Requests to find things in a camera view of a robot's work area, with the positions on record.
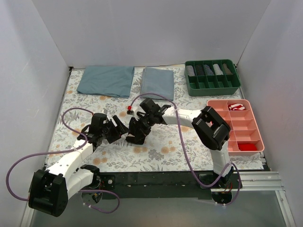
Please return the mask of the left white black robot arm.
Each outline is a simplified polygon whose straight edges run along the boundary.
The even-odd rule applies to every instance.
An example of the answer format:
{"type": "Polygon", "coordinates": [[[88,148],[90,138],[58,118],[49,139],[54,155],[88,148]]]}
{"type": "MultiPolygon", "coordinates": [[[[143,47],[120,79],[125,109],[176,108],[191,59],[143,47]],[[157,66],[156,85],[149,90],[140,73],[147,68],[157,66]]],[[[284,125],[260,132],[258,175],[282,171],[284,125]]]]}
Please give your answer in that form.
{"type": "Polygon", "coordinates": [[[93,154],[102,141],[113,143],[129,129],[115,115],[95,113],[91,123],[79,132],[72,151],[45,170],[37,170],[32,178],[28,205],[30,208],[58,217],[68,200],[81,190],[98,203],[105,190],[114,188],[115,177],[102,177],[100,169],[82,162],[93,154]]]}

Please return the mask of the black underwear beige waistband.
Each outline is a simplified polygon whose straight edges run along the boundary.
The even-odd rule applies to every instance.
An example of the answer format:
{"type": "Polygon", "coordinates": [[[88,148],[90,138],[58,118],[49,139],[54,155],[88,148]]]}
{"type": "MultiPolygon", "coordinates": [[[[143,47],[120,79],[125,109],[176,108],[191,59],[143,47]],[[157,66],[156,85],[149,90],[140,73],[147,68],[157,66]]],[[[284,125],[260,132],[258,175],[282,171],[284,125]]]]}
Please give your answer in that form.
{"type": "Polygon", "coordinates": [[[132,117],[129,122],[129,132],[126,141],[135,145],[143,145],[146,136],[151,132],[151,126],[147,119],[139,120],[132,117]]]}

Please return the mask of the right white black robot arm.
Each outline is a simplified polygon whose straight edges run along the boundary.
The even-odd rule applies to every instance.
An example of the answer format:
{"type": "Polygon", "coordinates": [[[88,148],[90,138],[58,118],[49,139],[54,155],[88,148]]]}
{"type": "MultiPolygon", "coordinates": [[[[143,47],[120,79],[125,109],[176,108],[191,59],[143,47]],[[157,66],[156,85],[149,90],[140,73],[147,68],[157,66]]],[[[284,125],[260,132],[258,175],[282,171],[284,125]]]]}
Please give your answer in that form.
{"type": "Polygon", "coordinates": [[[233,167],[228,152],[231,129],[212,107],[206,106],[202,110],[178,109],[175,104],[159,106],[150,98],[142,101],[140,107],[142,112],[136,112],[137,116],[132,117],[129,122],[127,142],[142,145],[152,126],[156,124],[192,128],[210,150],[213,160],[214,181],[211,184],[204,184],[197,175],[194,175],[196,181],[204,188],[210,188],[215,184],[225,188],[231,183],[233,167]]]}

